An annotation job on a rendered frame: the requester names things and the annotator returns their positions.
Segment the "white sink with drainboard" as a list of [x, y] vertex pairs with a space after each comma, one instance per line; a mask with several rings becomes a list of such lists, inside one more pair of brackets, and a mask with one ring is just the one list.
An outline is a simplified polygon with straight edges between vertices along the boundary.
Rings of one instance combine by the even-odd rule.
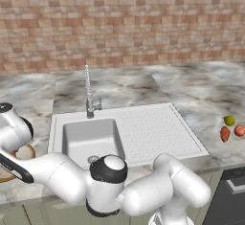
[[84, 169], [108, 154], [131, 168], [150, 165], [161, 153], [179, 160], [209, 154], [170, 102], [103, 109], [92, 119], [84, 112], [56, 114], [48, 150], [68, 155]]

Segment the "silver spring tap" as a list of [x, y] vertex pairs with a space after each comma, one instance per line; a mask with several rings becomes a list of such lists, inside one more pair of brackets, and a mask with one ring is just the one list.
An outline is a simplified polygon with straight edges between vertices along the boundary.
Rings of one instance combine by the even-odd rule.
[[85, 72], [87, 118], [88, 119], [93, 119], [94, 118], [94, 111], [95, 110], [102, 110], [102, 105], [101, 105], [101, 102], [99, 102], [97, 105], [93, 104], [90, 68], [89, 68], [88, 65], [84, 66], [84, 72]]

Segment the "orange sweet potato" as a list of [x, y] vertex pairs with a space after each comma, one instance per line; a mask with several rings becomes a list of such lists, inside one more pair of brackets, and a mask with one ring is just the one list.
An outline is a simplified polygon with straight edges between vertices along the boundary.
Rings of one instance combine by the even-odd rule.
[[220, 130], [221, 140], [226, 143], [230, 138], [230, 129], [227, 126], [223, 126]]

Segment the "green lime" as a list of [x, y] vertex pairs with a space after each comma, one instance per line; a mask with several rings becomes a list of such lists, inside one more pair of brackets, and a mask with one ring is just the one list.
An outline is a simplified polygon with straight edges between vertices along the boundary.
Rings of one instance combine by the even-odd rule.
[[235, 118], [234, 116], [225, 116], [223, 118], [225, 125], [232, 126], [235, 124]]

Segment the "pale green cupboard panel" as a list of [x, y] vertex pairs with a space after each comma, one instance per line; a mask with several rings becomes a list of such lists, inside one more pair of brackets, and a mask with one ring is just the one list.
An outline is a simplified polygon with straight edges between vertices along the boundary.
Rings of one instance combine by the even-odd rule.
[[189, 207], [187, 209], [187, 215], [192, 220], [194, 225], [202, 225], [205, 219], [205, 216], [208, 212], [208, 209], [210, 207], [210, 204], [212, 202], [213, 196], [216, 192], [216, 189], [218, 187], [218, 183], [220, 181], [220, 178], [222, 176], [222, 171], [214, 171], [209, 173], [201, 173], [199, 176], [207, 183], [207, 185], [211, 189], [211, 198], [209, 202], [201, 208], [193, 208]]

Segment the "red peach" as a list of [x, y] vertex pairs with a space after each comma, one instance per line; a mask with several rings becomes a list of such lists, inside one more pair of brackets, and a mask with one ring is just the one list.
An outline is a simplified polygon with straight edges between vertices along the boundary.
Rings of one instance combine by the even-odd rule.
[[243, 125], [237, 125], [234, 128], [234, 134], [238, 137], [243, 137], [245, 135], [245, 126]]

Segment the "pale green cupboard door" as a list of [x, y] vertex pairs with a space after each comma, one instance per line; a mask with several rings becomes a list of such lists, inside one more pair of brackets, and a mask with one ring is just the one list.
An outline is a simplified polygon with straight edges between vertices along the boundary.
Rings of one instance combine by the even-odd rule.
[[21, 206], [0, 210], [0, 225], [30, 225]]
[[94, 225], [83, 204], [72, 206], [57, 199], [26, 204], [22, 209], [30, 225]]

